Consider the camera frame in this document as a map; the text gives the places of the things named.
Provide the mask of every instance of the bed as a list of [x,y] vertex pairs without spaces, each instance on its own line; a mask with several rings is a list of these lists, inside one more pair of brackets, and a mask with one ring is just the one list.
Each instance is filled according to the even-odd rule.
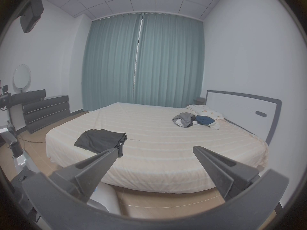
[[[247,115],[243,114],[246,117],[240,117],[237,112],[242,110],[236,106],[240,100],[235,100],[237,102],[234,110],[229,111],[232,105],[229,104],[225,109],[224,101],[227,98],[220,98],[220,95],[223,93],[207,92],[206,98],[207,104],[212,105],[213,109],[225,113],[225,119],[216,120],[220,125],[219,130],[203,125],[189,128],[176,126],[172,122],[174,116],[181,112],[193,113],[187,108],[114,103],[50,130],[46,134],[47,156],[65,167],[95,155],[91,151],[74,146],[84,131],[106,129],[125,132],[128,139],[123,146],[124,156],[115,161],[102,178],[102,182],[149,192],[193,193],[213,188],[215,185],[193,154],[193,146],[208,148],[253,167],[265,167],[268,160],[268,143],[272,135],[270,130],[273,129],[274,133],[280,112],[278,100],[269,98],[263,101],[253,98],[255,96],[252,95],[237,96],[244,99],[243,109],[248,109]],[[255,106],[253,101],[249,103],[246,98],[257,100],[258,104]],[[259,101],[272,105],[261,107]],[[256,121],[256,128],[246,125],[251,129],[248,130],[244,127],[244,122],[249,116],[251,120],[261,117],[269,121]],[[264,128],[268,130],[267,134],[263,133]]]

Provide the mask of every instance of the tiled floor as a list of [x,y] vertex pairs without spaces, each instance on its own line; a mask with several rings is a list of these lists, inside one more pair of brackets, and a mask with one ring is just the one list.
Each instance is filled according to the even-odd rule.
[[[40,171],[47,176],[61,168],[57,164],[52,163],[46,156],[45,136],[47,132],[84,113],[86,112],[67,117],[33,134],[25,131],[18,136],[21,146],[29,153]],[[7,144],[0,148],[0,165],[9,180],[16,176],[12,152]],[[204,212],[224,203],[224,199],[215,188],[191,194],[149,193],[117,186],[113,186],[113,188],[117,192],[123,215],[135,218],[169,219],[184,217]],[[275,212],[273,212],[263,226],[261,226],[261,229],[275,215]]]

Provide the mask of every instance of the pillow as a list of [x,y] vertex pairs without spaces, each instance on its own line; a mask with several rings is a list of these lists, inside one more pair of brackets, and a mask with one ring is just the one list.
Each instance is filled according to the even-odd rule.
[[188,105],[186,108],[196,112],[200,116],[207,116],[213,119],[224,119],[221,113],[210,109],[206,105]]

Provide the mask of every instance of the curtain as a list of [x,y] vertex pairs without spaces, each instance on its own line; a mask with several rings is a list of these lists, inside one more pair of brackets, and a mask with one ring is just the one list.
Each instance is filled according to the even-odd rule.
[[133,79],[140,14],[93,21],[83,58],[83,109],[133,102]]
[[186,107],[200,96],[204,70],[201,21],[148,13],[143,17],[134,103]]

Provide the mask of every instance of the gray headboard frame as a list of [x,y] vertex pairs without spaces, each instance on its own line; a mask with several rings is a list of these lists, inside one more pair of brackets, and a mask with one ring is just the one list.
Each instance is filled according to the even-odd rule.
[[280,116],[280,111],[282,109],[282,101],[281,100],[273,99],[273,98],[269,98],[269,97],[265,97],[265,96],[260,96],[260,95],[253,95],[253,94],[243,94],[243,93],[219,91],[219,90],[207,90],[205,104],[207,103],[207,98],[208,98],[208,93],[209,92],[220,93],[220,94],[238,95],[238,96],[243,96],[243,97],[248,97],[248,98],[253,98],[253,99],[263,100],[263,101],[266,101],[266,102],[275,103],[276,104],[276,109],[275,109],[272,125],[271,125],[270,131],[269,131],[267,139],[266,139],[266,143],[268,145],[270,144],[270,142],[271,142],[271,140],[273,138],[274,132],[276,130],[277,124],[278,124],[278,120],[279,120],[279,116]]

